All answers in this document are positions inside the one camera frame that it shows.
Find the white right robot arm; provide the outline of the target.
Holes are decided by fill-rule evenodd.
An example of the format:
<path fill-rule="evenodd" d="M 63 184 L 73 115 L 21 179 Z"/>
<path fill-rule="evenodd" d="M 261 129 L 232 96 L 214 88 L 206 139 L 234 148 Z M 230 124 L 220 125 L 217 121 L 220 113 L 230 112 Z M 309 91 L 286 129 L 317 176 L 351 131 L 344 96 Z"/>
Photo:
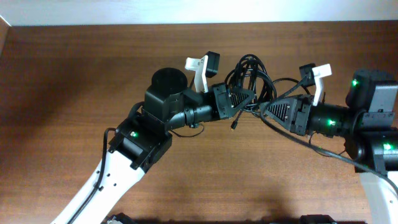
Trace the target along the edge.
<path fill-rule="evenodd" d="M 262 119 L 270 117 L 291 140 L 296 135 L 343 137 L 347 158 L 317 148 L 324 156 L 355 166 L 366 193 L 374 223 L 397 223 L 397 128 L 393 125 L 397 80 L 380 70 L 357 70 L 346 106 L 320 101 L 322 80 L 314 95 L 286 93 L 261 105 Z"/>

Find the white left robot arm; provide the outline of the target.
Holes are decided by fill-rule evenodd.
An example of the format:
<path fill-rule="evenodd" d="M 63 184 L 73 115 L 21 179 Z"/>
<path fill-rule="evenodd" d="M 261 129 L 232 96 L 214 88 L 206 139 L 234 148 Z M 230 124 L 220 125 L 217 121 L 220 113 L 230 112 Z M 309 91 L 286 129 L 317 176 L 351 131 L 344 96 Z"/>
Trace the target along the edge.
<path fill-rule="evenodd" d="M 225 83 L 208 87 L 206 70 L 194 71 L 192 83 L 176 68 L 154 73 L 144 101 L 114 128 L 112 140 L 104 140 L 97 168 L 54 223 L 101 223 L 171 147 L 171 131 L 229 119 L 254 98 L 252 91 Z"/>

